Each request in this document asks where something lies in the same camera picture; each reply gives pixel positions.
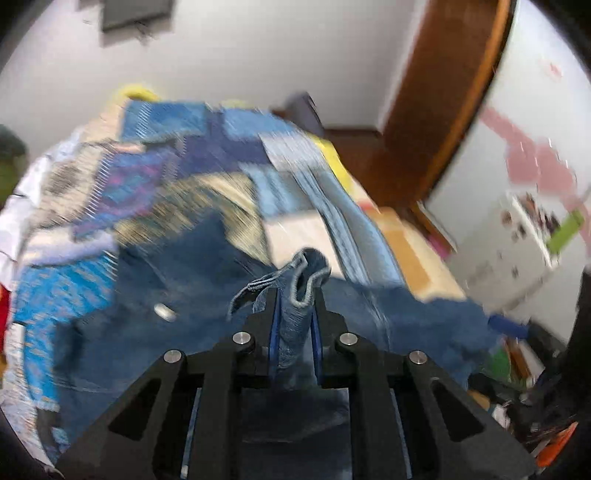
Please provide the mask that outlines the green bottle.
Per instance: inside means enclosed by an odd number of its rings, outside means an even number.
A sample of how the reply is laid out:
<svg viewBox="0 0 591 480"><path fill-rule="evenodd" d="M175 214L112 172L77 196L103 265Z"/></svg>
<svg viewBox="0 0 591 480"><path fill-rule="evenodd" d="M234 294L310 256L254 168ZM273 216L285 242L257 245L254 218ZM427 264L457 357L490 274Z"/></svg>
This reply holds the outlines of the green bottle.
<svg viewBox="0 0 591 480"><path fill-rule="evenodd" d="M557 256L566 245L579 233L585 223L585 216L580 210L571 211L559 227L552 233L548 242L548 252Z"/></svg>

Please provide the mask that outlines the blue denim jacket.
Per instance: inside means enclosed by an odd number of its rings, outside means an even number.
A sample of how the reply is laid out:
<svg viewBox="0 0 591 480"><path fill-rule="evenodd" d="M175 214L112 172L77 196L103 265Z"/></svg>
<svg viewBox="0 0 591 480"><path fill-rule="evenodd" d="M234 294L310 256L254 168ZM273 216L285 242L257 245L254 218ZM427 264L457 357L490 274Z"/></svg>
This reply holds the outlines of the blue denim jacket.
<svg viewBox="0 0 591 480"><path fill-rule="evenodd" d="M318 386L311 320L318 300L346 327L396 354L424 351L466 383L499 343L470 302L417 300L403 287L332 278L315 249L280 270L225 237L221 216L153 246L118 253L105 307L58 328L54 378L69 444L68 479L172 479L193 471L204 392L245 368L269 382L231 387L242 408L247 479L348 479L349 395Z"/></svg>

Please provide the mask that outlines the brown wooden wardrobe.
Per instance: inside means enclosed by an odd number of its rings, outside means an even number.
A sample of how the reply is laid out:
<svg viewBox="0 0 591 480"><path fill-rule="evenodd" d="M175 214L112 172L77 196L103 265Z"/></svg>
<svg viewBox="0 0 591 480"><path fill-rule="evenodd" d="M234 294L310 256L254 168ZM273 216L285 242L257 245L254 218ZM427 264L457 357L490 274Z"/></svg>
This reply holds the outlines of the brown wooden wardrobe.
<svg viewBox="0 0 591 480"><path fill-rule="evenodd" d="M432 1L363 182L380 205L425 199L453 159L494 76L512 1Z"/></svg>

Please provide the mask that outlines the white bedside cabinet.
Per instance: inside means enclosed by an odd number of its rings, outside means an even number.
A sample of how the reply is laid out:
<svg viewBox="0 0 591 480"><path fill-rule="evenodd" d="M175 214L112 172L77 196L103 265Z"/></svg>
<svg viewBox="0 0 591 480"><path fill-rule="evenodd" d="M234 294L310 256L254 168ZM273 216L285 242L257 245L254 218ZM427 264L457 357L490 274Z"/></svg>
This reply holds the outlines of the white bedside cabinet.
<svg viewBox="0 0 591 480"><path fill-rule="evenodd" d="M518 197L507 194L446 263L467 297L488 312L509 312L541 288L559 257Z"/></svg>

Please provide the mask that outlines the green patterned bag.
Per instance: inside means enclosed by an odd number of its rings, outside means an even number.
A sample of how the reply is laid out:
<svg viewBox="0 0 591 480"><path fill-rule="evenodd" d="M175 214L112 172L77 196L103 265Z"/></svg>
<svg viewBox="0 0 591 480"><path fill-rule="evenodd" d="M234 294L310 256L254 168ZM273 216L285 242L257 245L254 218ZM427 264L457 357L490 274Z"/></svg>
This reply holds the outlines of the green patterned bag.
<svg viewBox="0 0 591 480"><path fill-rule="evenodd" d="M28 167L26 154L4 157L0 162L0 206L4 207L8 197L24 175Z"/></svg>

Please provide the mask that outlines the white shirt on bed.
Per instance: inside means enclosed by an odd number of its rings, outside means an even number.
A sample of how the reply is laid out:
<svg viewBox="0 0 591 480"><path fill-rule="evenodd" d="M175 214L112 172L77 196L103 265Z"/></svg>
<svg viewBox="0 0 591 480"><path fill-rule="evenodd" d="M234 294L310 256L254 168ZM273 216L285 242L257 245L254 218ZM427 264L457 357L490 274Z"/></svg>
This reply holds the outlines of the white shirt on bed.
<svg viewBox="0 0 591 480"><path fill-rule="evenodd" d="M34 160L1 210L1 285L8 291L14 284L31 216L41 202L42 183L50 168L70 153L71 146L64 140Z"/></svg>

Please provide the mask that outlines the small black wall monitor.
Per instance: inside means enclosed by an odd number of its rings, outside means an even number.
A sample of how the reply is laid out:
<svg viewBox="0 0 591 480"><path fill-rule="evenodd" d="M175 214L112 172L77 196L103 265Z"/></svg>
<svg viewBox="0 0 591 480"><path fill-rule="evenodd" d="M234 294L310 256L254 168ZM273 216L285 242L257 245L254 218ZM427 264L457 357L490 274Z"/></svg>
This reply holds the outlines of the small black wall monitor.
<svg viewBox="0 0 591 480"><path fill-rule="evenodd" d="M173 4L173 0L104 0L101 30L106 33L135 23L168 18Z"/></svg>

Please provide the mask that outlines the white sliding door with hearts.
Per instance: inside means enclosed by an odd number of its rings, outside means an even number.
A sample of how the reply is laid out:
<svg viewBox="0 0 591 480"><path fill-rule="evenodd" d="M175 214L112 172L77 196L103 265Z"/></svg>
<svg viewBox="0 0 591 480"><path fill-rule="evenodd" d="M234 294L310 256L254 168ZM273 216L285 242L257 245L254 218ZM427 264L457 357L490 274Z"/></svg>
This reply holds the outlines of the white sliding door with hearts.
<svg viewBox="0 0 591 480"><path fill-rule="evenodd" d="M517 308L502 312L537 320L568 339L590 262L590 76L530 1L518 3L484 103L426 209L455 253L507 194L518 197L546 246L571 211L585 216L549 279Z"/></svg>

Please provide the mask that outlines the blue patchwork bedspread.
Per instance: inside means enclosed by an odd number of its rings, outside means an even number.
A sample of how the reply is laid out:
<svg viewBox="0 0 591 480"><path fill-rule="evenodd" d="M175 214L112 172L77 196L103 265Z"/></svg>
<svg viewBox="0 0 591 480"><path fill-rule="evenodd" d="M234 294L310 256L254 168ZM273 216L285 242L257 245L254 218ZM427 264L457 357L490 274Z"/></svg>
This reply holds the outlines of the blue patchwork bedspread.
<svg viewBox="0 0 591 480"><path fill-rule="evenodd" d="M318 250L332 278L404 284L391 248L349 197L311 133L259 109L114 103L69 138L42 183L11 291L1 410L27 451L53 464L68 447L54 378L59 327L107 306L118 253L221 216L228 242L280 270Z"/></svg>

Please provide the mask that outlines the beige bed sheet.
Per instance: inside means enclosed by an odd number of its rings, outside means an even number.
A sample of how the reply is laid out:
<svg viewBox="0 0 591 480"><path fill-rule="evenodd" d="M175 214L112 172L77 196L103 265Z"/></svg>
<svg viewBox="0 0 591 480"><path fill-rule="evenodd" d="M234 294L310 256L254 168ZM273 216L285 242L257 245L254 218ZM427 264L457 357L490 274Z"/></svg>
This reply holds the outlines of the beige bed sheet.
<svg viewBox="0 0 591 480"><path fill-rule="evenodd" d="M423 302L437 298L467 299L439 254L414 226L390 207L377 207L370 201L363 201L360 207L383 234L417 299Z"/></svg>

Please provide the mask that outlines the grey bag by bed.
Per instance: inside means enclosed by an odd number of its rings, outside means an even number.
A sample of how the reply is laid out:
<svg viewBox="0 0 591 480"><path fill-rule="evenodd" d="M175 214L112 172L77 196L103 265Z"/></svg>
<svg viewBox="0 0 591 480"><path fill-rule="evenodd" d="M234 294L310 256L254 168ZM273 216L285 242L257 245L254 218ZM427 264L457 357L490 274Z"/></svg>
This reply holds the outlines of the grey bag by bed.
<svg viewBox="0 0 591 480"><path fill-rule="evenodd" d="M308 92L297 92L284 105L284 118L312 135L324 138L325 128Z"/></svg>

